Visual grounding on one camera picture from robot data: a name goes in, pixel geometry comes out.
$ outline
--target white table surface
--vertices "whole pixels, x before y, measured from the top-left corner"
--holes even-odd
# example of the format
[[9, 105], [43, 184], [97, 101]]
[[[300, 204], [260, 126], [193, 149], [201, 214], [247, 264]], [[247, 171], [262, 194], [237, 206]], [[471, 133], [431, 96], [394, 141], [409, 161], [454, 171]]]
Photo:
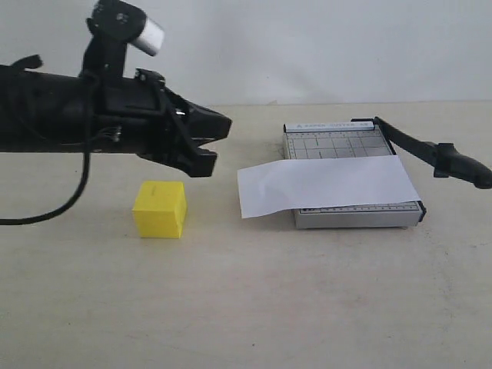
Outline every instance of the white table surface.
[[[237, 170], [281, 158], [287, 122], [379, 115], [492, 166], [491, 103], [217, 108], [212, 178], [96, 155], [76, 206], [2, 228], [0, 368], [492, 367], [492, 192], [398, 150], [428, 209], [408, 229], [297, 231], [241, 220]], [[0, 155], [2, 217], [58, 207], [81, 155]], [[143, 181], [185, 181], [181, 240], [141, 240]]]

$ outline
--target paper sheet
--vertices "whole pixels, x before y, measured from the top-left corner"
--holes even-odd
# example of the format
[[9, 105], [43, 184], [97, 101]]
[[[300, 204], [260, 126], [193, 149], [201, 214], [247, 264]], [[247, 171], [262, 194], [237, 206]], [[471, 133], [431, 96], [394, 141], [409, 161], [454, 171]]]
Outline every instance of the paper sheet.
[[420, 200], [397, 155], [274, 161], [239, 170], [238, 186], [242, 218]]

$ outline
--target wire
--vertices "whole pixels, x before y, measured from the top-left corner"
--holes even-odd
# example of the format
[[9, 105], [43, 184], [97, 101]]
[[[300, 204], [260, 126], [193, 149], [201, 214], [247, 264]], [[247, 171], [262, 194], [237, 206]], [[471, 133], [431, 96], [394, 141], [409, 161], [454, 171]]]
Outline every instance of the wire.
[[[11, 68], [15, 69], [24, 69], [24, 68], [38, 68], [39, 62], [41, 59], [38, 58], [38, 56], [34, 57], [28, 57], [25, 59], [22, 59], [21, 61], [17, 61], [13, 65], [11, 65]], [[77, 201], [78, 199], [82, 196], [82, 193], [85, 190], [85, 187], [88, 183], [88, 178], [89, 178], [89, 172], [90, 172], [90, 167], [91, 167], [91, 117], [92, 117], [92, 111], [91, 111], [91, 98], [92, 94], [94, 93], [94, 90], [96, 89], [98, 85], [98, 78], [94, 75], [88, 75], [85, 74], [82, 76], [83, 81], [89, 81], [88, 89], [87, 89], [87, 95], [85, 96], [85, 101], [84, 101], [84, 148], [83, 148], [83, 163], [82, 163], [82, 174], [81, 174], [81, 179], [78, 184], [78, 187], [75, 190], [75, 193], [68, 199], [68, 201], [62, 205], [60, 208], [55, 209], [54, 211], [50, 211], [49, 213], [30, 217], [30, 218], [19, 218], [19, 219], [0, 219], [0, 225], [27, 225], [27, 224], [34, 224], [34, 223], [40, 223], [42, 221], [48, 221], [50, 219], [56, 218], [59, 215], [65, 213], [68, 209], [70, 209]]]

